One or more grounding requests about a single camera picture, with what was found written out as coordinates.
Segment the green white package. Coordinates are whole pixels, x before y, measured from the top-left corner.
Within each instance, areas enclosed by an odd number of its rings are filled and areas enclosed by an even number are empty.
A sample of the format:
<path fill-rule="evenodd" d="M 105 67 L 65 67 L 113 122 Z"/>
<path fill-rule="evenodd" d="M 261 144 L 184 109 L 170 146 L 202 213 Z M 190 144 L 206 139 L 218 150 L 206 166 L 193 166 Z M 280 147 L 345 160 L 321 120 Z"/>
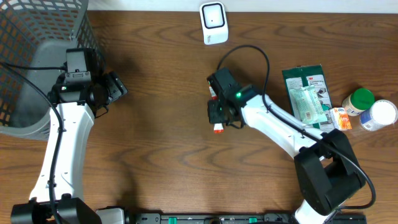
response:
<path fill-rule="evenodd" d="M 327 121 L 313 124 L 314 128 L 318 128 L 323 132 L 329 133 L 335 127 L 331 120 L 329 110 L 332 109 L 332 102 L 329 95 L 328 87 L 326 84 L 323 68 L 321 65 L 308 65 L 295 67 L 288 70 L 283 70 L 282 75 L 284 78 L 285 87 L 289 96 L 290 108 L 292 114 L 300 119 L 297 105 L 294 98 L 290 95 L 291 89 L 299 89 L 303 86 L 312 85 L 315 87 L 320 104 L 325 112 Z"/>

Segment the green lid jar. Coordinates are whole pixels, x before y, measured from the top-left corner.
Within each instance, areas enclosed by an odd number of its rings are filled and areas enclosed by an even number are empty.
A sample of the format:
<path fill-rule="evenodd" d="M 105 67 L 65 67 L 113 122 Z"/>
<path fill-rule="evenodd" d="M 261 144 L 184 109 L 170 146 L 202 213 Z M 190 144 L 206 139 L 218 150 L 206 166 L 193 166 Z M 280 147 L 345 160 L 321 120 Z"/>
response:
<path fill-rule="evenodd" d="M 357 116 L 370 109 L 374 102 L 375 97 L 370 90 L 359 88 L 343 100 L 342 107 L 349 116 Z"/>

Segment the pale green wipes packet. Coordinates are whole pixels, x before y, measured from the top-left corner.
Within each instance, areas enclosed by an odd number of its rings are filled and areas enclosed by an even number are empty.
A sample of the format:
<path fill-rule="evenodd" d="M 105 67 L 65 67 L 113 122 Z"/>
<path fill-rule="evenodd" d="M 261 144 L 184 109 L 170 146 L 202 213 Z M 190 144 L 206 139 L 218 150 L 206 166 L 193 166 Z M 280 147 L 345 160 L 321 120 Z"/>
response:
<path fill-rule="evenodd" d="M 295 101 L 298 115 L 304 124 L 309 125 L 328 120 L 313 85 L 292 88 L 289 93 Z"/>

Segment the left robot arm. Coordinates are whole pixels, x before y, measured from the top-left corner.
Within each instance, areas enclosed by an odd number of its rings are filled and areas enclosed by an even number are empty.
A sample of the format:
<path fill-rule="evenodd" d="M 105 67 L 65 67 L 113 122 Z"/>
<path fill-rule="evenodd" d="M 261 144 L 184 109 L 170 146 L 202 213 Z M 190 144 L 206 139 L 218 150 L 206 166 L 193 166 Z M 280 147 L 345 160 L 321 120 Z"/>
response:
<path fill-rule="evenodd" d="M 40 176 L 29 201 L 14 205 L 11 223 L 132 223 L 122 207 L 92 210 L 83 200 L 83 166 L 97 112 L 127 93 L 114 72 L 105 73 L 95 49 L 66 51 L 51 90 L 50 132 Z"/>

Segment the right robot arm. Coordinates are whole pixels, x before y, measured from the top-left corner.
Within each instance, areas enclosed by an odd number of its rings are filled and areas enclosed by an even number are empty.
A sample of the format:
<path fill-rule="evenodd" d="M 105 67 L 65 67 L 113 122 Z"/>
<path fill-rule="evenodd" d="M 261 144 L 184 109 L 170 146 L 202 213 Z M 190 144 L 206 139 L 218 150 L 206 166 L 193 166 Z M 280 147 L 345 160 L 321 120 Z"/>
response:
<path fill-rule="evenodd" d="M 362 170 L 348 137 L 340 130 L 325 133 L 279 108 L 255 86 L 241 86 L 227 68 L 207 78 L 213 94 L 208 101 L 211 124 L 256 129 L 281 147 L 293 160 L 304 201 L 289 223 L 357 223 L 344 210 L 371 207 L 376 191 Z M 369 185 L 371 201 L 347 206 L 346 201 Z"/>

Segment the red white small packet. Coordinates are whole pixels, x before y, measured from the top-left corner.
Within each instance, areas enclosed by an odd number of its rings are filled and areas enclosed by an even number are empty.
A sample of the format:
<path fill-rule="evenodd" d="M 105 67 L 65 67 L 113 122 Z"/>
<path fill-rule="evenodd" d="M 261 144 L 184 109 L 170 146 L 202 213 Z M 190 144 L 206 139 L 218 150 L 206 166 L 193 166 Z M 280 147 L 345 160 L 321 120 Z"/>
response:
<path fill-rule="evenodd" d="M 220 101 L 218 96 L 216 95 L 214 89 L 211 85 L 208 86 L 211 99 L 208 101 L 207 104 L 207 112 L 208 112 L 208 119 L 209 123 L 213 125 L 213 132 L 215 134 L 221 134 L 224 132 L 224 113 L 222 106 L 220 105 Z"/>

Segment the orange small box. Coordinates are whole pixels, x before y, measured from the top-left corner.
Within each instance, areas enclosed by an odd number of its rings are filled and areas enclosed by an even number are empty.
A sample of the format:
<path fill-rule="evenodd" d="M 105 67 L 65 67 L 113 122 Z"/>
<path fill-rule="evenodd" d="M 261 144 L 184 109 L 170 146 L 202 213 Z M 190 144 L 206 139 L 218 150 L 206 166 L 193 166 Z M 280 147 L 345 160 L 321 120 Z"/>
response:
<path fill-rule="evenodd" d="M 352 129 L 349 116 L 344 108 L 332 108 L 329 110 L 329 112 L 333 125 L 336 129 L 340 131 L 347 131 Z"/>

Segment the white jar blue label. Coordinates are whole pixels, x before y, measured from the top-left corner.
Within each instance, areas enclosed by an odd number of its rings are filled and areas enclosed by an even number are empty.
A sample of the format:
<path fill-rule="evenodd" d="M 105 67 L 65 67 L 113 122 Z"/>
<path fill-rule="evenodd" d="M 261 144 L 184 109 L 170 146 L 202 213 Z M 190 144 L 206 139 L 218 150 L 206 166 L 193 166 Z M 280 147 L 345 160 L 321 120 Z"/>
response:
<path fill-rule="evenodd" d="M 397 121 L 397 107 L 391 101 L 377 100 L 360 114 L 360 124 L 367 131 L 377 131 Z"/>

